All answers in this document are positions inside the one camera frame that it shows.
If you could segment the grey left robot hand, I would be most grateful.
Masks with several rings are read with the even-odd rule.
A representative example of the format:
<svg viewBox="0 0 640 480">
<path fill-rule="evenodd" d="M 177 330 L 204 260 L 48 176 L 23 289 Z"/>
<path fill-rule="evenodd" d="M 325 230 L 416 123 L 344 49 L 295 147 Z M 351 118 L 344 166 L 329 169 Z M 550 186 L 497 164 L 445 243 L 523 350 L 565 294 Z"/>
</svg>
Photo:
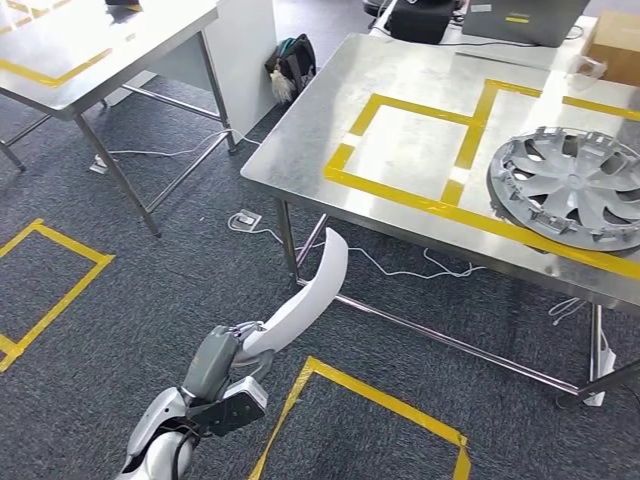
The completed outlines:
<svg viewBox="0 0 640 480">
<path fill-rule="evenodd" d="M 226 400 L 244 392 L 261 407 L 266 407 L 268 394 L 260 382 L 269 372 L 275 350 L 271 348 L 250 354 L 245 348 L 248 337 L 264 330 L 263 323 L 255 321 L 214 328 L 198 348 L 180 390 L 192 399 L 205 403 Z M 242 380 L 231 381 L 231 369 L 252 364 L 257 368 Z"/>
</svg>

